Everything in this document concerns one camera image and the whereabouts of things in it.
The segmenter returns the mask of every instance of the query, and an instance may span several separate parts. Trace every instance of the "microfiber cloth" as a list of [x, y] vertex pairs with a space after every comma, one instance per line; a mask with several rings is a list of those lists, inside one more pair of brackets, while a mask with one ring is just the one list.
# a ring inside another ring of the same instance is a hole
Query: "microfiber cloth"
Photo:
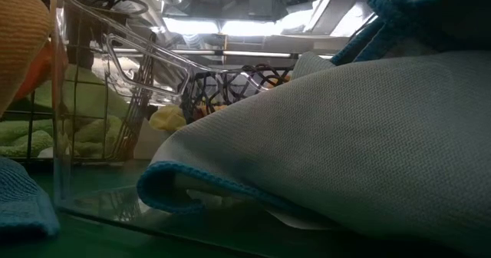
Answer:
[[23, 166], [0, 157], [0, 238], [54, 236], [58, 230], [48, 195]]
[[377, 18], [331, 61], [491, 50], [489, 0], [366, 0]]
[[141, 200], [202, 211], [180, 193], [186, 176], [366, 236], [491, 256], [491, 52], [311, 71], [174, 133], [138, 181]]

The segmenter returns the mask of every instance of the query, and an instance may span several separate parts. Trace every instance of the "orange cloth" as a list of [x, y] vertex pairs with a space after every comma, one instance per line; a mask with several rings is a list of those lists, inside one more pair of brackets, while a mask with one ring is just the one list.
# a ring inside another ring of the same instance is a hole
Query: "orange cloth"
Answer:
[[29, 65], [51, 32], [41, 0], [0, 0], [0, 115], [15, 96]]
[[49, 41], [39, 51], [29, 66], [28, 73], [21, 87], [15, 94], [14, 101], [20, 100], [32, 93], [39, 85], [51, 76], [51, 60], [53, 58], [53, 48]]

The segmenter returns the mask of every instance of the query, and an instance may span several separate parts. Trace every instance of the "blue stitched hem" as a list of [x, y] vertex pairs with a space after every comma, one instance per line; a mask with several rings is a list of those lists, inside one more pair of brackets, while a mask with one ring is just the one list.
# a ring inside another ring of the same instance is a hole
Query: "blue stitched hem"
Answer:
[[[149, 207], [165, 210], [171, 213], [181, 213], [181, 214], [189, 214], [189, 213], [199, 213], [205, 209], [205, 206], [202, 203], [191, 202], [186, 206], [180, 205], [179, 207], [174, 203], [169, 201], [158, 199], [157, 197], [153, 197], [152, 195], [164, 194], [164, 192], [155, 192], [152, 187], [155, 186], [154, 178], [155, 176], [168, 174], [168, 173], [180, 173], [185, 174], [189, 177], [194, 177], [199, 180], [204, 180], [211, 184], [216, 185], [217, 187], [221, 187], [227, 189], [231, 192], [244, 194], [249, 197], [253, 197], [256, 200], [259, 200], [264, 203], [269, 203], [277, 208], [287, 210], [296, 214], [309, 215], [310, 212], [305, 208], [299, 207], [293, 203], [288, 202], [287, 200], [283, 200], [279, 197], [275, 197], [269, 193], [265, 193], [260, 191], [254, 187], [250, 187], [244, 184], [238, 184], [236, 182], [223, 179], [221, 177], [216, 177], [213, 174], [205, 172], [204, 170], [197, 170], [196, 168], [187, 166], [180, 162], [175, 161], [159, 161], [154, 164], [151, 164], [148, 169], [143, 173], [141, 178], [137, 183], [137, 192], [140, 199]], [[163, 180], [163, 178], [157, 178], [159, 183], [171, 182], [171, 180]]]

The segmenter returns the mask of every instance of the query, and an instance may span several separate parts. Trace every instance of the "blue microfiber cloth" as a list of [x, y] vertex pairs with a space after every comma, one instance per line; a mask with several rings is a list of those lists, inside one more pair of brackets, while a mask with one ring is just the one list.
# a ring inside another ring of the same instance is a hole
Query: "blue microfiber cloth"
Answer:
[[366, 0], [377, 15], [331, 62], [491, 50], [488, 0]]
[[59, 228], [49, 196], [22, 165], [0, 157], [0, 238], [54, 236]]

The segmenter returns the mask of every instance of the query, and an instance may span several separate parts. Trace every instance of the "plastic handle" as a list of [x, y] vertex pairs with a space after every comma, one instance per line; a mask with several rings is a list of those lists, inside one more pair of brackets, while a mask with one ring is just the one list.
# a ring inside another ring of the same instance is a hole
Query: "plastic handle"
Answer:
[[[119, 42], [123, 42], [124, 44], [129, 45], [129, 46], [135, 48], [136, 50], [140, 51], [141, 53], [143, 53], [143, 55], [148, 55], [151, 58], [158, 59], [159, 61], [162, 61], [164, 63], [170, 64], [172, 66], [175, 66], [175, 67], [183, 70], [186, 73], [186, 78], [183, 81], [183, 84], [181, 86], [180, 91], [176, 93], [176, 92], [172, 92], [172, 91], [169, 91], [169, 90], [166, 90], [166, 89], [163, 89], [163, 88], [158, 88], [158, 87], [155, 87], [155, 86], [152, 86], [152, 85], [142, 84], [142, 83], [136, 82], [136, 81], [130, 79], [128, 76], [126, 76], [124, 74], [124, 72], [123, 72], [123, 69], [121, 68], [121, 64], [120, 64], [119, 60], [117, 59], [116, 52], [114, 51], [113, 46], [111, 44], [111, 42], [113, 40], [116, 40], [116, 41], [119, 41]], [[114, 35], [114, 34], [109, 34], [106, 37], [106, 43], [107, 43], [107, 51], [109, 52], [109, 55], [111, 56], [114, 64], [116, 65], [117, 73], [128, 84], [132, 84], [133, 86], [136, 86], [136, 87], [139, 87], [139, 88], [145, 88], [147, 90], [150, 90], [150, 91], [153, 91], [153, 92], [156, 92], [156, 93], [168, 94], [168, 95], [173, 96], [173, 97], [181, 97], [183, 95], [183, 92], [186, 89], [187, 83], [189, 82], [189, 78], [191, 76], [188, 69], [186, 69], [185, 67], [183, 67], [182, 65], [180, 65], [180, 64], [178, 64], [176, 62], [166, 60], [165, 58], [161, 58], [160, 56], [155, 55], [155, 54], [149, 52], [145, 48], [142, 48], [138, 44], [135, 44], [132, 41], [129, 41], [129, 40], [125, 39], [125, 38], [122, 38], [122, 37], [117, 36], [117, 35]]]

